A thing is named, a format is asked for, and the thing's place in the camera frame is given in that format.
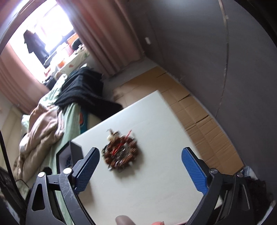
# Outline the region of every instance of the floor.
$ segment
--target floor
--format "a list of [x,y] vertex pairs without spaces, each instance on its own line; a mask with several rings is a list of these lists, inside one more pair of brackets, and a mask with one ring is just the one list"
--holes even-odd
[[210,168],[234,174],[243,167],[234,146],[215,120],[186,88],[148,58],[129,65],[104,81],[105,97],[122,104],[124,108],[156,90],[170,105]]

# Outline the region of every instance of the brown curtain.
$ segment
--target brown curtain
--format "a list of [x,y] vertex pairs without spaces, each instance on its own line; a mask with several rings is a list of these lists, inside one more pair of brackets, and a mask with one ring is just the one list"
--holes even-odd
[[8,43],[0,55],[0,91],[29,114],[49,89],[31,74]]
[[56,1],[105,75],[141,58],[142,48],[118,0]]

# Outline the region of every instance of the silver screw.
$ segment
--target silver screw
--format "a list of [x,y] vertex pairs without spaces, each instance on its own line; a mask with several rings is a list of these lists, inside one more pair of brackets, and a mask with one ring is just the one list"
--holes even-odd
[[45,175],[45,172],[40,172],[39,174],[38,174],[38,177],[43,177]]
[[237,176],[238,176],[238,177],[243,177],[243,174],[242,174],[241,172],[238,172],[238,173],[237,173]]
[[63,170],[63,173],[69,174],[69,173],[71,173],[71,171],[72,171],[71,168],[65,168],[65,169]]
[[218,170],[216,168],[211,168],[210,172],[213,173],[213,174],[216,174],[216,173],[218,173]]

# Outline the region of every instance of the blue textured pad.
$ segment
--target blue textured pad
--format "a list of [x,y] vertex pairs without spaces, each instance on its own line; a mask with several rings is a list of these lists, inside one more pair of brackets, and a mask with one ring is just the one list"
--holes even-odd
[[84,191],[86,186],[95,171],[99,162],[99,151],[95,151],[90,158],[88,159],[87,163],[83,166],[79,174],[75,178],[75,187],[74,190],[76,194]]
[[208,191],[207,177],[187,148],[184,148],[182,151],[182,162],[196,189],[205,195]]

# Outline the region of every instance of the open box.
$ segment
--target open box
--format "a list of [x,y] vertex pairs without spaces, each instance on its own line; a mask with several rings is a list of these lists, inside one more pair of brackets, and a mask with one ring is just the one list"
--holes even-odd
[[61,173],[65,168],[72,168],[83,158],[82,148],[71,141],[67,142],[56,154],[57,173]]

